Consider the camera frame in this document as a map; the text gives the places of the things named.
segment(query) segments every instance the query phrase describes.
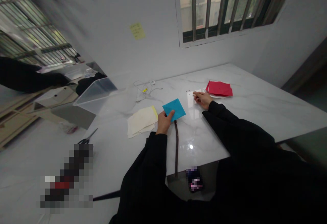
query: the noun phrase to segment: red folded paper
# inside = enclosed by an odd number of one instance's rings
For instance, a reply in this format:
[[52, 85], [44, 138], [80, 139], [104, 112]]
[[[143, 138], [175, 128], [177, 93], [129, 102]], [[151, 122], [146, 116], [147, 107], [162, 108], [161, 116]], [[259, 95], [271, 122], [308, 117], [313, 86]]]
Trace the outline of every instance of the red folded paper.
[[205, 90], [213, 95], [233, 96], [231, 85], [227, 83], [209, 81]]

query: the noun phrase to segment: brown strap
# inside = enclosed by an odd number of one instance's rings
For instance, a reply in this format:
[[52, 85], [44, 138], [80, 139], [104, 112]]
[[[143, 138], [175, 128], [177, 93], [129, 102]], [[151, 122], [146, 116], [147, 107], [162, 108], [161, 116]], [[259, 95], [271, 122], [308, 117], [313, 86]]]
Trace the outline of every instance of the brown strap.
[[178, 166], [178, 128], [177, 128], [177, 120], [175, 122], [176, 129], [176, 157], [175, 157], [175, 177], [177, 177], [177, 166]]

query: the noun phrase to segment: white marble table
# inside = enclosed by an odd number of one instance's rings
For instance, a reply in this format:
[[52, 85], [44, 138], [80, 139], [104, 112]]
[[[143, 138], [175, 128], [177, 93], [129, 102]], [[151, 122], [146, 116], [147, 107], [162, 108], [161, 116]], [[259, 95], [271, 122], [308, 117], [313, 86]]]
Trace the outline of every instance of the white marble table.
[[[217, 99], [239, 118], [261, 126], [276, 142], [327, 126], [327, 113], [283, 90], [226, 64], [161, 81], [151, 98], [135, 103], [136, 88], [112, 93], [84, 138], [96, 128], [94, 144], [93, 194], [100, 196], [120, 189], [123, 177], [143, 149], [149, 132], [127, 138], [127, 118], [141, 108], [162, 105], [179, 98], [186, 115], [177, 120], [179, 132], [178, 171], [229, 156], [207, 124], [202, 108], [189, 102], [187, 91], [204, 88], [209, 80], [230, 83], [233, 97]], [[175, 128], [171, 126], [167, 145], [167, 175], [175, 169]]]

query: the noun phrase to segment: blue square paper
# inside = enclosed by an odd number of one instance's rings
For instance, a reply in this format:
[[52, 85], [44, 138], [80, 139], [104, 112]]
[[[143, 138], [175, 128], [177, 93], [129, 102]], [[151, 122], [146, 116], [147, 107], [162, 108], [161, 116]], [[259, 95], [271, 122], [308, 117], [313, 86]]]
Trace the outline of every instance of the blue square paper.
[[180, 117], [186, 115], [179, 99], [173, 100], [172, 102], [169, 102], [168, 104], [165, 104], [162, 107], [167, 116], [172, 110], [175, 110], [175, 114], [173, 115], [171, 121], [175, 121]]

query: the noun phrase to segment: black sleeve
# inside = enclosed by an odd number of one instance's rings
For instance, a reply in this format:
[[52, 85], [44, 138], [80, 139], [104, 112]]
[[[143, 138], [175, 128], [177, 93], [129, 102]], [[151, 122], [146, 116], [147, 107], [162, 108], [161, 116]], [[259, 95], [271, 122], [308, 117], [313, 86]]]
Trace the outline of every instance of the black sleeve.
[[289, 153], [277, 148], [274, 138], [261, 127], [247, 120], [239, 119], [223, 104], [212, 101], [204, 117], [230, 153], [233, 161], [249, 164], [270, 163], [275, 159], [289, 157]]
[[160, 209], [165, 188], [167, 135], [151, 132], [145, 147], [127, 171], [115, 219], [132, 222]]

